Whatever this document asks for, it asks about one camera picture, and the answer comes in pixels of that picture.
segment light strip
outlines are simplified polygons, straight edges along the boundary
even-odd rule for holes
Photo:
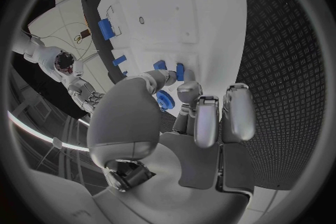
[[[82,120],[82,119],[79,119],[78,121],[81,122],[81,123],[83,123],[83,124],[85,124],[86,126],[90,126],[88,122],[85,122],[85,121]]]
[[[33,130],[32,128],[28,127],[26,124],[24,124],[23,122],[21,122],[17,118],[15,118],[9,111],[8,111],[8,117],[15,125],[17,125],[21,129],[25,130],[26,132],[28,132],[28,133],[32,134],[33,136],[38,137],[38,138],[40,138],[40,139],[42,139],[46,142],[53,143],[52,138],[50,138],[48,136],[45,136],[44,134],[41,134],[41,133]],[[86,152],[89,151],[88,148],[86,148],[86,147],[74,146],[72,144],[67,144],[67,143],[62,143],[62,147],[67,147],[67,148],[70,148],[72,150],[80,150],[80,151],[86,151]]]

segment humanoid robot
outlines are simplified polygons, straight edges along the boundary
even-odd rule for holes
[[[83,61],[56,46],[46,47],[36,37],[28,37],[20,33],[12,50],[23,54],[31,63],[38,63],[41,70],[57,82],[61,82],[68,90],[73,101],[90,115],[104,94],[95,91],[93,86],[81,79]]]
[[[184,77],[172,132],[160,135],[152,97],[176,81],[172,71],[125,78],[92,115],[87,145],[110,185],[96,202],[115,223],[236,223],[248,206],[254,174],[240,142],[255,133],[251,93],[242,83],[227,89],[219,143],[218,97],[203,95],[193,71]]]

